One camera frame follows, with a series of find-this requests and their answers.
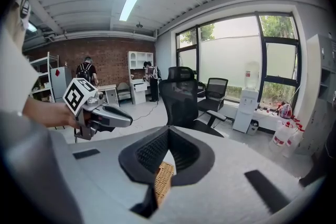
ceiling beam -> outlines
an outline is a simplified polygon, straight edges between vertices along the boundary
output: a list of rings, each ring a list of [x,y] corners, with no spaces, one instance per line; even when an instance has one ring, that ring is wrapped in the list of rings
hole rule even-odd
[[[46,24],[55,33],[59,35],[63,34],[63,30],[58,24],[56,24],[54,19],[46,12],[38,0],[29,0],[29,3],[31,10],[44,24]]]

water bottle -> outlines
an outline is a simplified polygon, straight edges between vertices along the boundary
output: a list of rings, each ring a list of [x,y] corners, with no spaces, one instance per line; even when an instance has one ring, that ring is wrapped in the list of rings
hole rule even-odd
[[[275,153],[281,152],[289,135],[290,135],[290,122],[288,121],[286,122],[286,124],[284,124],[282,121],[278,121],[277,130],[272,140],[269,142],[269,148],[271,149],[271,151]]]
[[[259,82],[259,63],[256,61],[247,62],[245,65],[245,88],[255,90]]]
[[[302,129],[302,125],[299,125],[299,128],[296,130],[296,132],[288,138],[282,152],[284,157],[289,158],[293,155],[295,149],[298,147],[303,138],[303,132],[304,130]]]

white desk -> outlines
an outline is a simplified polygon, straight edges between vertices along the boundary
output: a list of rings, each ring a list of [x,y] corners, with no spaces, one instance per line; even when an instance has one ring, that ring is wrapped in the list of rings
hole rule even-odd
[[[114,104],[114,105],[119,106],[116,88],[117,88],[117,85],[115,84],[98,87],[98,91],[106,93],[106,100],[109,105]]]
[[[150,93],[150,84],[142,79],[133,79],[131,82],[131,92],[133,104],[141,104],[146,102],[146,94]]]

window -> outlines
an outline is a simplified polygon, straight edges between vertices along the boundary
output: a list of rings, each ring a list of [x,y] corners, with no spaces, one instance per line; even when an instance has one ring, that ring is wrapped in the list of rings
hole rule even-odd
[[[256,62],[260,106],[294,108],[301,79],[301,49],[292,14],[259,13],[196,25],[176,35],[176,64],[209,78],[228,79],[226,100],[239,102],[246,64]]]
[[[274,82],[265,82],[260,106],[276,110],[282,101],[290,103],[293,100],[295,87]]]
[[[267,75],[296,79],[296,47],[286,44],[266,43]]]
[[[200,81],[228,79],[226,99],[239,101],[245,86],[245,64],[258,62],[261,44],[255,16],[228,19],[201,27]]]
[[[181,51],[178,66],[196,71],[196,49]]]
[[[260,16],[262,32],[265,37],[296,38],[294,23],[289,16]]]
[[[179,48],[185,48],[187,46],[197,44],[196,29],[179,34],[178,39],[180,41]]]

fluorescent light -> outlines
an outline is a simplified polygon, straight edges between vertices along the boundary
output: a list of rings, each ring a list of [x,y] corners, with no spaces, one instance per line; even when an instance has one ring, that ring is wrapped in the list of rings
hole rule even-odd
[[[32,25],[31,23],[29,23],[29,25],[28,25],[28,30],[30,32],[36,32],[37,31],[36,27],[34,25]]]
[[[130,15],[135,3],[137,0],[126,0],[124,8],[122,9],[122,12],[120,14],[119,20],[127,21],[128,16]]]

